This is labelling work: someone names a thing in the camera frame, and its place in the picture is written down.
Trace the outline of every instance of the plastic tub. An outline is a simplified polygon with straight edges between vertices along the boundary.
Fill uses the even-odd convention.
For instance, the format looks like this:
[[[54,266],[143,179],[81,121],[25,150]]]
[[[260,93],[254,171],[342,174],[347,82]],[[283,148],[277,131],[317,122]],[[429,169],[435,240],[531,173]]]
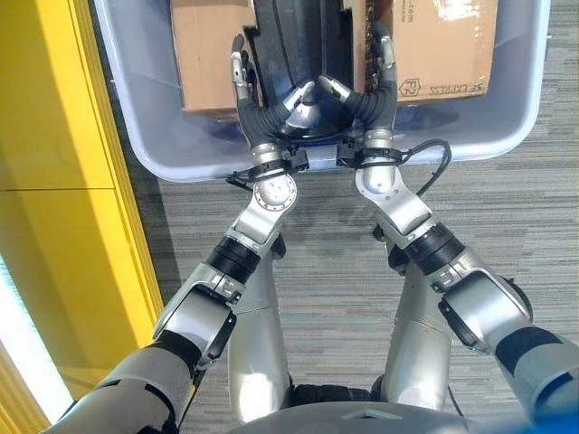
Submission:
[[[543,79],[549,0],[499,0],[489,92],[403,108],[396,145],[448,140],[454,161],[508,152],[535,124]],[[95,0],[131,145],[153,174],[174,182],[229,175],[252,164],[235,123],[181,109],[167,0]],[[335,167],[335,145],[308,149],[312,170]],[[411,160],[429,163],[436,151]]]

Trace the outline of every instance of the yellow pillar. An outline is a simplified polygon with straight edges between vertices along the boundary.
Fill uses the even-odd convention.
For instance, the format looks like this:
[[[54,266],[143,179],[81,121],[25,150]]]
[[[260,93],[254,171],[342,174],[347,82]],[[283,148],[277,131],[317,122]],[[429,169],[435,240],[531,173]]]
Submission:
[[[0,252],[78,399],[147,344],[161,297],[86,0],[6,2],[0,52]]]

